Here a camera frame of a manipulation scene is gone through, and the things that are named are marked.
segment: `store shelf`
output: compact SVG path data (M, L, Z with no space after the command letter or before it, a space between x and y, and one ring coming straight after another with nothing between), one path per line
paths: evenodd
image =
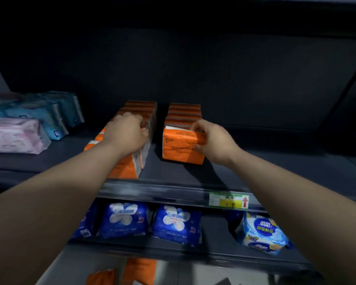
M267 272L289 273L313 270L313 266L297 250L282 249L277 256L265 254L236 242L228 231L223 216L213 210L202 210L203 243L188 247L151 235L101 239L100 237L70 241L91 246L116 255L143 256L167 261L189 261L219 267L245 267Z
M327 152L304 133L229 128L245 150L356 201L356 166ZM39 155L0 154L0 188L10 188L83 151L97 130L78 128ZM208 206L210 191L250 195L249 209L264 211L249 188L229 169L205 159L202 166L162 159L153 143L138 180L108 180L99 197Z

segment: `hand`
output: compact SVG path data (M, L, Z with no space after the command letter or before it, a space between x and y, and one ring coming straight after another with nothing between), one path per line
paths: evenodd
M231 135L222 126L206 120L196 121L193 131L203 131L206 134L205 145L195 145L194 150L203 153L211 162L229 167L232 157L241 151Z
M149 137L148 129L141 131L142 116L126 112L109 121L105 128L103 143L118 148L123 157L140 150Z

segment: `left hand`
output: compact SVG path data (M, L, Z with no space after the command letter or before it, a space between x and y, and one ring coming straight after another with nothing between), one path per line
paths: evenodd
M130 112L117 115L107 124L102 142L118 148L123 157L137 152L149 137L148 129L141 131L142 120L142 116Z

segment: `red arrow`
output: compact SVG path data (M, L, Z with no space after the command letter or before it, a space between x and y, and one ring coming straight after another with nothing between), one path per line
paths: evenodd
M243 207L246 208L246 207L247 207L248 198L247 198L247 197L244 197L244 199L242 200L242 202L244 203L244 204L243 204Z

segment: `right arm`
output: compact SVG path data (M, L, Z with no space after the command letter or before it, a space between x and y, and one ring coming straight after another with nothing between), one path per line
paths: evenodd
M205 120L196 145L210 161L234 171L324 277L356 284L356 203L323 186L243 151L221 126Z

